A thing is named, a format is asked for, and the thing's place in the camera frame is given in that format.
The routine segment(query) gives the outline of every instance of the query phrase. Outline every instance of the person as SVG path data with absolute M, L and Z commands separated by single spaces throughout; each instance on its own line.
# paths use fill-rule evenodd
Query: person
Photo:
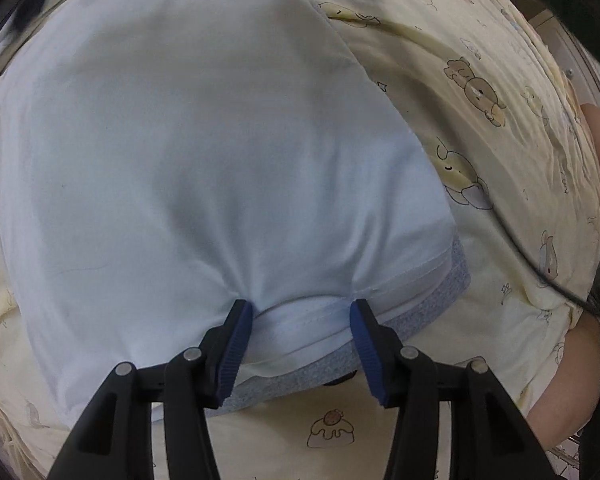
M 600 108 L 585 103 L 581 110 L 600 162 Z M 596 281 L 600 281 L 600 268 Z M 567 332 L 558 370 L 527 421 L 542 446 L 551 449 L 589 421 L 599 399 L 600 320 L 583 312 L 577 325 Z

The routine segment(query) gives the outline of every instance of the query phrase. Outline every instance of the bed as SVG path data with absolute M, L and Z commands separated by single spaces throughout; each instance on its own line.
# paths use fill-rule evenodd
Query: bed
M 540 269 L 586 296 L 600 259 L 600 170 L 566 78 L 508 0 L 310 1 L 418 135 L 459 227 L 470 288 L 410 344 L 450 364 L 483 356 L 528 413 L 580 311 L 518 259 L 490 210 L 507 219 Z M 19 40 L 0 38 L 0 74 L 61 2 L 48 0 Z M 441 479 L 449 421 L 442 411 Z M 223 478 L 349 479 L 381 475 L 394 421 L 359 374 L 212 418 L 209 426 Z M 160 422 L 154 430 L 156 478 L 167 478 Z M 17 476 L 42 478 L 67 434 L 0 252 L 3 451 Z

